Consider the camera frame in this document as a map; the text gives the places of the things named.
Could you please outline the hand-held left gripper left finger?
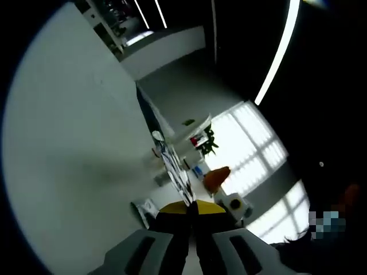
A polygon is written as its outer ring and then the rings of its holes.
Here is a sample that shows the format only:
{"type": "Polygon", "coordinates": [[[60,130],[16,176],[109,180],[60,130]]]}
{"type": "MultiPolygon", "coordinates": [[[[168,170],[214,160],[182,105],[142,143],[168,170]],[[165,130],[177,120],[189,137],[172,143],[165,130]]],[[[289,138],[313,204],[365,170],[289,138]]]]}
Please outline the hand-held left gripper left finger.
{"type": "Polygon", "coordinates": [[[93,274],[182,274],[191,231],[183,201],[163,207],[148,229],[139,229],[106,252],[93,274]]]}

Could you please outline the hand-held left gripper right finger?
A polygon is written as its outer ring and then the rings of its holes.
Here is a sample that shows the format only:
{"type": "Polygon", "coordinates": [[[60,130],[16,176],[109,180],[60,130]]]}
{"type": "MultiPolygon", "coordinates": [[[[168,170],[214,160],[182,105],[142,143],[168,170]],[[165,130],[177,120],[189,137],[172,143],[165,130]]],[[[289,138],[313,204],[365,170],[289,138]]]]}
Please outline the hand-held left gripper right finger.
{"type": "Polygon", "coordinates": [[[237,228],[219,205],[198,200],[192,211],[203,274],[288,274],[279,252],[249,230],[237,228]]]}

